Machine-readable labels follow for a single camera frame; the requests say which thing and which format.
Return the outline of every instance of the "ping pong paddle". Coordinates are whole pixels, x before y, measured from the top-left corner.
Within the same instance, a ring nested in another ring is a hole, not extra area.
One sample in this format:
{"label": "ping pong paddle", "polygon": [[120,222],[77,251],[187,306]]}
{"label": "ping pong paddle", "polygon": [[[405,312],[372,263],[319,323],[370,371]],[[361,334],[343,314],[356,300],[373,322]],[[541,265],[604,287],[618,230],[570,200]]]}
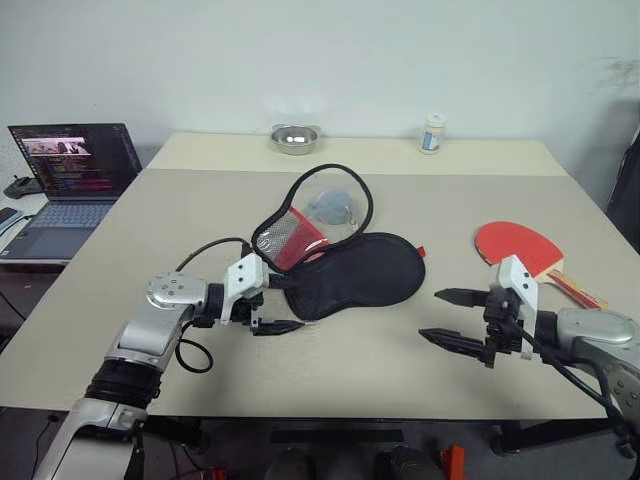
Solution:
{"label": "ping pong paddle", "polygon": [[476,233],[476,249],[489,265],[517,255],[539,283],[552,283],[585,308],[606,309],[608,304],[562,273],[564,254],[551,240],[523,225],[492,222]]}

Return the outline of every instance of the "laptop keyboard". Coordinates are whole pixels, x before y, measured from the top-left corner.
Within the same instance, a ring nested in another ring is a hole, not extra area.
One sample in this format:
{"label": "laptop keyboard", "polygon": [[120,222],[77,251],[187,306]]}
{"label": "laptop keyboard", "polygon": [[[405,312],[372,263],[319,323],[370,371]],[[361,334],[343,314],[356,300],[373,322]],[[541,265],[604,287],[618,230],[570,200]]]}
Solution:
{"label": "laptop keyboard", "polygon": [[111,204],[49,205],[29,227],[95,228]]}

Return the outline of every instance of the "bottle label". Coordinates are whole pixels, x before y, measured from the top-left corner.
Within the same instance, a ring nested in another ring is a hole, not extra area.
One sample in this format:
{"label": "bottle label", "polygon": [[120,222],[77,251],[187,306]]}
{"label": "bottle label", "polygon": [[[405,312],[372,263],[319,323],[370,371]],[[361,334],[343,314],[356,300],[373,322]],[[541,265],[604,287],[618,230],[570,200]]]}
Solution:
{"label": "bottle label", "polygon": [[440,148],[441,138],[441,133],[425,132],[424,137],[422,138],[422,149],[429,151],[437,150],[438,148]]}

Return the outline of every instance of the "floor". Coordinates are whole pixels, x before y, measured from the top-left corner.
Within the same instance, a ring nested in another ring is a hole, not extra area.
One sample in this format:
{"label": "floor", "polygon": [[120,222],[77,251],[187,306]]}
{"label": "floor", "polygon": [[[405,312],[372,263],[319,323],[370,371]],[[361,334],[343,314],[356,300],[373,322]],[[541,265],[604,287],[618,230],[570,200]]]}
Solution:
{"label": "floor", "polygon": [[[22,314],[28,315],[55,275],[0,273],[0,291]],[[0,299],[0,333],[20,326],[20,318]],[[0,407],[0,478],[31,478],[36,459],[36,438],[49,424],[52,413],[60,419],[64,413]],[[50,423],[39,442],[40,459],[55,436],[61,422]],[[201,467],[216,465],[229,472],[231,480],[257,480],[264,476],[273,457],[297,446],[312,455],[318,480],[359,480],[373,478],[376,453],[389,451],[397,443],[306,443],[272,442],[273,432],[282,430],[391,429],[401,430],[403,444],[435,452],[450,444],[465,448],[466,475],[482,479],[626,479],[633,462],[622,458],[614,447],[615,438],[605,434],[580,441],[540,448],[507,457],[495,456],[488,447],[494,434],[492,426],[463,422],[311,422],[206,420],[202,424],[210,438],[210,448],[202,455],[192,453]],[[176,448],[178,468],[185,474],[194,468],[181,448]],[[169,444],[145,438],[145,479],[175,478]],[[198,479],[198,474],[180,478]]]}

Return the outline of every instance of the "laptop screen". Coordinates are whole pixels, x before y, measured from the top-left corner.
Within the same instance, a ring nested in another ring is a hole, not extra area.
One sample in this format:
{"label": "laptop screen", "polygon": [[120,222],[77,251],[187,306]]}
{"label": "laptop screen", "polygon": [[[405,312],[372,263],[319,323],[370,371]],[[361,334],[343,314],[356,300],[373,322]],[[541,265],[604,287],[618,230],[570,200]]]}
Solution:
{"label": "laptop screen", "polygon": [[25,125],[9,131],[49,198],[116,198],[141,170],[121,123]]}

